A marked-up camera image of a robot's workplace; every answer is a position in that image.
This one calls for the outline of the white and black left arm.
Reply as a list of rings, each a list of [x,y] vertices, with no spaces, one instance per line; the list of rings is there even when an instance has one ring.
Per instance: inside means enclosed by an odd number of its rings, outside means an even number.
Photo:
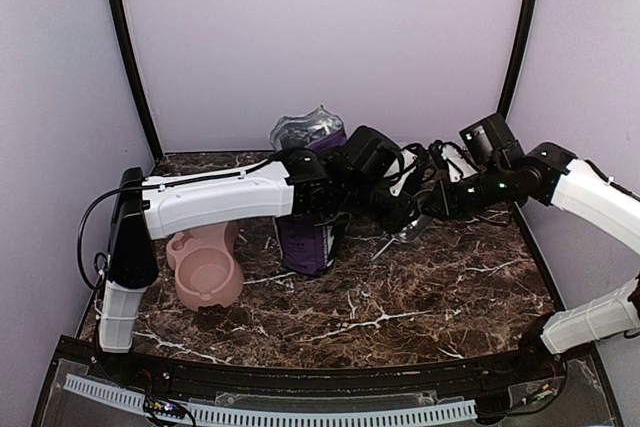
[[[126,171],[116,192],[97,309],[103,368],[120,383],[141,374],[140,359],[129,349],[141,299],[158,276],[156,240],[168,240],[185,307],[229,306],[244,282],[234,256],[238,221],[273,218],[284,264],[312,274],[314,254],[324,265],[332,262],[349,212],[392,234],[414,221],[427,161],[420,145],[400,147],[361,126],[341,145],[284,149],[246,167],[148,178],[137,168]]]

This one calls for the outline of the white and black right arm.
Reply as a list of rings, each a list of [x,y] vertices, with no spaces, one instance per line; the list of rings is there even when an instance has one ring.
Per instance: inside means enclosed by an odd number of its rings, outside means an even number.
[[[632,251],[639,249],[639,198],[589,160],[551,142],[524,152],[500,114],[461,130],[468,150],[453,157],[435,143],[432,155],[447,176],[420,196],[422,214],[439,220],[471,216],[498,203],[534,199],[598,227]],[[574,309],[534,322],[520,339],[510,371],[534,379],[549,356],[616,334],[639,331],[639,280]]]

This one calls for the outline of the pink double pet bowl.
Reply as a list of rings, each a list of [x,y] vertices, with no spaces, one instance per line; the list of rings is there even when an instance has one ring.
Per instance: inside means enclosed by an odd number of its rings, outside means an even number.
[[[225,222],[178,232],[169,240],[167,262],[187,309],[229,307],[239,298],[244,272],[234,257],[237,234],[236,223]]]

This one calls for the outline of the purple pet food bag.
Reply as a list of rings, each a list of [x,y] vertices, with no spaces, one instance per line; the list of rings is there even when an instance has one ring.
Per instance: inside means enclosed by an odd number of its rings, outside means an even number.
[[[323,106],[302,116],[280,118],[269,134],[276,151],[307,148],[323,153],[347,140],[342,119]],[[317,276],[329,269],[349,224],[340,214],[321,224],[314,215],[278,217],[274,220],[282,265],[292,271]]]

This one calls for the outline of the silver metal scoop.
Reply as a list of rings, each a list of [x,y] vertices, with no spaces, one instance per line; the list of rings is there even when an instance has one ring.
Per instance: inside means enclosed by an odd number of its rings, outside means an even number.
[[[393,243],[407,244],[417,240],[432,221],[432,217],[421,215],[416,220],[407,224],[400,232],[393,234],[379,251],[371,257],[371,260],[377,260]]]

